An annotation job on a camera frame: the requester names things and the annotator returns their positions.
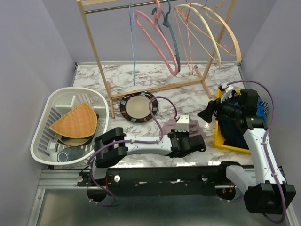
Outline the mauve tank top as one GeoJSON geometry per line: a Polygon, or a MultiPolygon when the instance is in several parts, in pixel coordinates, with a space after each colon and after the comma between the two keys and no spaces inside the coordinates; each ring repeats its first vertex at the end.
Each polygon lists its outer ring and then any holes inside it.
{"type": "MultiPolygon", "coordinates": [[[[163,135],[167,135],[169,132],[171,132],[171,129],[174,129],[175,125],[176,125],[175,119],[169,119],[168,122],[166,122],[164,124],[164,126],[162,127],[163,135]]],[[[197,135],[201,135],[203,138],[206,137],[206,133],[200,127],[198,121],[190,118],[189,119],[189,136],[194,137],[197,135]]]]}

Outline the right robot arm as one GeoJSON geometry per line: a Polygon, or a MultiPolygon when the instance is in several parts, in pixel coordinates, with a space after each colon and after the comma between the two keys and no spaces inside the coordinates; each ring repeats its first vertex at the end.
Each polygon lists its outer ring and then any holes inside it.
{"type": "Polygon", "coordinates": [[[273,156],[268,138],[268,127],[262,116],[257,115],[258,93],[253,89],[241,89],[238,103],[226,99],[232,89],[221,98],[209,101],[198,117],[211,123],[213,117],[231,119],[240,130],[251,153],[255,178],[246,175],[242,166],[229,163],[217,171],[217,181],[223,185],[233,182],[244,195],[246,209],[250,213],[282,214],[296,195],[294,185],[287,183],[273,156]]]}

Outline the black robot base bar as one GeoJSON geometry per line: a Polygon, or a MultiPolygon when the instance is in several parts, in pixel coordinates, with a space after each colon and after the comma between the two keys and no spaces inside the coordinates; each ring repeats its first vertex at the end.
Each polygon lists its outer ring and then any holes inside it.
{"type": "Polygon", "coordinates": [[[238,195],[218,166],[109,168],[97,183],[116,197],[204,195],[233,200],[238,195]]]}

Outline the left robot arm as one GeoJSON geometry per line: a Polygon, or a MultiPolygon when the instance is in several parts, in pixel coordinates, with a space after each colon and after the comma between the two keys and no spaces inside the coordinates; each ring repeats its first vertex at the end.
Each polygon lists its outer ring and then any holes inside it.
{"type": "Polygon", "coordinates": [[[104,182],[108,168],[115,166],[129,155],[156,154],[183,158],[193,152],[206,150],[202,135],[191,137],[188,132],[174,129],[159,137],[139,137],[127,135],[121,127],[117,127],[96,137],[94,143],[95,153],[88,161],[92,169],[88,180],[94,186],[104,182]]]}

